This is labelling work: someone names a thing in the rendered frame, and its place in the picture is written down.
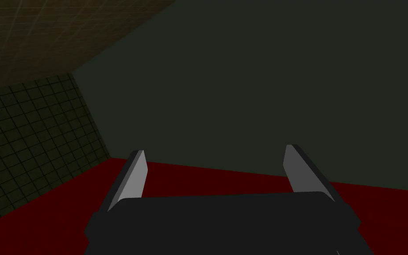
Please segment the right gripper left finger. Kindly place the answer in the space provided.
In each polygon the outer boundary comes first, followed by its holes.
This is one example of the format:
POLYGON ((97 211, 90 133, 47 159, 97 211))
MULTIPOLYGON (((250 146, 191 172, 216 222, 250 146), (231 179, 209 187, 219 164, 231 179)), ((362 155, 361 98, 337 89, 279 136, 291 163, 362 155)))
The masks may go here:
POLYGON ((114 207, 118 201, 125 198, 140 198, 142 196, 148 167, 143 150, 130 153, 124 166, 110 187, 101 206, 101 212, 107 212, 114 207))

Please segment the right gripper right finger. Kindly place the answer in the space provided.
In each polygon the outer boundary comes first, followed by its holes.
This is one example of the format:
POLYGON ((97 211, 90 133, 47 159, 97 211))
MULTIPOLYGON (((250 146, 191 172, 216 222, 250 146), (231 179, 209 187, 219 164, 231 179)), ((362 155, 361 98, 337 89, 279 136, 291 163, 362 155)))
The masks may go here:
POLYGON ((339 193, 299 145, 286 146, 283 168, 294 192, 322 192, 339 201, 339 193))

